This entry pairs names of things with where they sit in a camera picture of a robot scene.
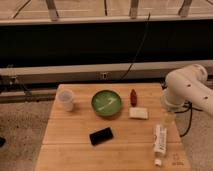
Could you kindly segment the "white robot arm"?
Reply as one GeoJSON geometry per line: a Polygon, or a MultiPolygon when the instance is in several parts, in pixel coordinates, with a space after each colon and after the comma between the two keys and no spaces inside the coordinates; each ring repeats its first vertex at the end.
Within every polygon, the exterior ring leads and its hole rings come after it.
{"type": "Polygon", "coordinates": [[[213,90],[205,85],[207,77],[207,70],[199,64],[169,72],[161,96],[163,107],[174,112],[189,101],[213,117],[213,90]]]}

